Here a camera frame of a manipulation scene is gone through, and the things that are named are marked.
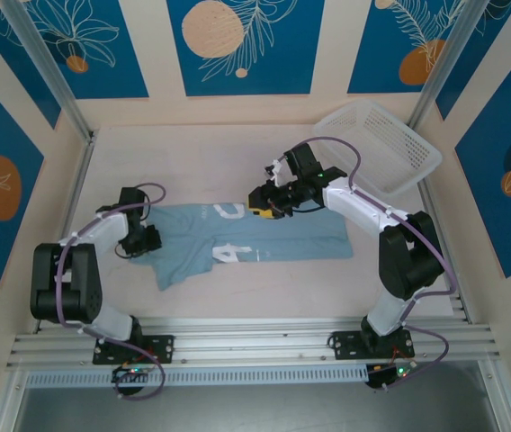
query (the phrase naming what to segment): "white laundry basket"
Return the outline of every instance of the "white laundry basket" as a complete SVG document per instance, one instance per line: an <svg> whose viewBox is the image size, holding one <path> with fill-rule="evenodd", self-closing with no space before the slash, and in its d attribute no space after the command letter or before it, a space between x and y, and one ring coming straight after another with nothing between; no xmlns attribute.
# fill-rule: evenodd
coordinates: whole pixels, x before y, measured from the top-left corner
<svg viewBox="0 0 511 432"><path fill-rule="evenodd" d="M442 162L442 154L398 118L367 99L353 101L328 115L313 128L353 144L362 155L357 172L382 198L406 191ZM320 153L333 165L351 173L357 161L347 147L318 141Z"/></svg>

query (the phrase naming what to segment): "light blue t-shirt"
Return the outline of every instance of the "light blue t-shirt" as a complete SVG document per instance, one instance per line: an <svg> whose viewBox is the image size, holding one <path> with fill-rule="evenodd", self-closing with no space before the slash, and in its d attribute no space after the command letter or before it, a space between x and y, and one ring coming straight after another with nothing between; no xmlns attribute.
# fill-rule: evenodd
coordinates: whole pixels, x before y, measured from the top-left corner
<svg viewBox="0 0 511 432"><path fill-rule="evenodd" d="M147 222L159 230L162 247L134 262L154 267L162 291L214 263L352 256L345 219L327 209L268 220L244 204L185 204L152 207Z"/></svg>

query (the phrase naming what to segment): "black mounting plate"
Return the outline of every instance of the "black mounting plate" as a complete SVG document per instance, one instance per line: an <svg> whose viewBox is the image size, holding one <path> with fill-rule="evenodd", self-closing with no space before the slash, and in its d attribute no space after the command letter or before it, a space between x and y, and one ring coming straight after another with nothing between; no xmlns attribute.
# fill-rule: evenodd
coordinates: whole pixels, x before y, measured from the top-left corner
<svg viewBox="0 0 511 432"><path fill-rule="evenodd" d="M172 335L146 335L142 337L140 347L157 356L159 363L169 365L172 363L174 340L175 337ZM99 340L95 341L94 358L92 359L94 365L122 365L125 362L140 365L152 363L147 357L134 361L137 358L139 358L139 353L132 349L117 346L109 342L100 344Z"/></svg>
<svg viewBox="0 0 511 432"><path fill-rule="evenodd" d="M369 349L362 340L361 331L335 331L328 344L336 353L336 360L367 360L372 358L391 359L394 347L413 357L416 352L411 335L405 329L396 330L387 337L382 337L377 351Z"/></svg>

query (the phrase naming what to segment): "plastic basket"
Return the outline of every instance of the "plastic basket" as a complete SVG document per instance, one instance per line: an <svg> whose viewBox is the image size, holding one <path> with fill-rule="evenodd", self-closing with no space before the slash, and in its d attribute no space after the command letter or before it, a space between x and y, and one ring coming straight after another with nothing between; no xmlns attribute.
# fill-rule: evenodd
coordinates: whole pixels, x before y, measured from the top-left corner
<svg viewBox="0 0 511 432"><path fill-rule="evenodd" d="M442 154L398 118L378 104L359 99L328 115L313 128L316 136L329 136L353 144L362 155L357 172L382 197L406 191L442 162ZM320 153L349 174L357 161L347 147L318 141Z"/></svg>

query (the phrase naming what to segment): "purple cable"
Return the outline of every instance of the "purple cable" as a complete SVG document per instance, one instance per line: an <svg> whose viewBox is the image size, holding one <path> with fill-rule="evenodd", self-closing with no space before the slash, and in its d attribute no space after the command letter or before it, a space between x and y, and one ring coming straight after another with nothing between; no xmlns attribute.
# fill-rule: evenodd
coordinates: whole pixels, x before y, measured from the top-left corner
<svg viewBox="0 0 511 432"><path fill-rule="evenodd" d="M349 185L350 190L352 191L353 194L357 194L357 196L359 196L360 198L362 198L364 201L368 202L369 204L373 205L377 209L380 209L382 212L387 212L388 209L385 206L381 205L379 202L375 201L370 196L366 195L365 193L362 193L362 192L358 191L357 189L354 191L354 177L355 177L355 173L357 173L357 170L359 169L359 167L360 167L360 165L362 163L362 156L360 155L360 152L357 150L357 148L355 148L349 142L344 141L343 139L334 138L334 137L314 137L314 138L309 138L309 139L305 139L300 144L303 144L303 143L306 143L306 142L310 142L310 141L317 141L317 140L331 140L331 141L339 142L340 144L345 145L346 147L348 147L349 149L351 149L355 153L355 155L357 156L357 162L356 162L356 164L354 166L354 169L352 170L352 173L349 175L349 178L348 178L348 185ZM452 266L447 261L445 261L445 259L442 256L442 254L434 247L434 245L421 232L419 232L417 229L415 229L414 226L411 225L406 220L401 219L394 212L391 212L390 216L391 216L391 218L393 220L399 222L401 225L406 227L414 236L416 236L426 246L426 248L429 249L429 251L435 257L435 259L437 259L437 261L439 261L439 263L444 268L445 273L447 274L447 277L448 277L449 282L450 282L450 287L446 291L422 292L420 294L415 295L414 298L412 299L412 301L410 302L410 304L407 306L406 310L404 310L404 313L399 318L400 322L404 322L406 320L406 318L408 317L409 313L414 309L414 306L416 305L416 302L419 299L423 299L424 297L431 297L431 296L434 296L434 295L451 295L453 293L456 293L457 292L457 288L458 288L458 283L457 283L457 278L455 277L455 272L452 269ZM408 330L413 330L413 331L416 331L416 332L419 332L419 333L425 333L425 334L427 334L429 336L432 336L434 338L438 338L438 339L440 339L440 340L442 340L444 342L445 348L444 348L443 353L440 354L433 362L427 364L426 366L422 366L419 370L417 370L414 373L406 376L405 378L403 378L403 379L401 379L399 381L396 381L393 384L388 385L387 386L388 389L390 387L395 387L396 385L405 382L408 378L411 378L413 376L417 376L417 375L423 373L424 371L426 371L427 369L429 369L432 366L437 365L439 362L441 362L445 358L445 356L447 356L447 353L450 350L449 342L442 335L434 333L433 331L430 331L430 330L424 330L422 328L417 328L417 327L413 327L413 326L409 326L409 325L404 325L404 328L408 329Z"/></svg>
<svg viewBox="0 0 511 432"><path fill-rule="evenodd" d="M135 187L140 188L143 186L158 187L159 189L161 189L162 195L159 198L157 198L155 201L142 202L142 203L138 203L138 204L122 205L122 207L118 207L116 209L113 209L113 210L107 211L106 213L103 213L100 218L92 220L90 223L85 225L80 231L78 231L77 234L72 235L72 237L70 237L70 239L67 241L66 245L62 249L61 254L59 256L59 261L58 261L58 270L56 272L56 311L58 312L58 320L59 320L59 323L62 325L62 327L66 328L66 329L81 329L82 328L82 326L79 324L69 324L68 322L66 322L66 319L64 317L64 309L62 306L62 298L61 298L62 297L62 277L64 274L64 263L66 262L66 256L67 256L67 253L69 252L69 249L72 247L72 244L77 239L79 239L81 236L86 234L87 231L89 231L91 228L93 228L95 225L100 223L105 218L108 218L108 217L112 216L113 214L116 214L119 212L124 212L126 210L138 209L140 207L151 206L151 205L162 202L164 200L164 198L166 198L166 189L161 184L142 183L142 184L138 184ZM125 375L123 375L122 378L120 378L115 383L115 386L113 387L115 392L118 394L118 397L121 397L125 401L144 401L146 399L153 398L154 396L158 395L163 390L164 384L166 382L166 371L164 371L164 368L159 363L159 361L153 355L151 355L148 351L141 349L139 346L135 346L130 343L127 343L127 342L124 342L124 341L121 341L118 339L114 339L112 337L105 337L104 335L101 335L98 332L93 331L89 328L83 328L83 331L86 333L86 335L92 336L93 338L103 339L106 342L110 342L111 344L136 351L137 353L147 357L154 365L157 366L157 369L161 373L162 382L157 386L157 388L153 392L151 392L149 394L145 394L143 396L126 396L126 395L122 395L120 393L120 382L122 381L123 376L125 376Z"/></svg>

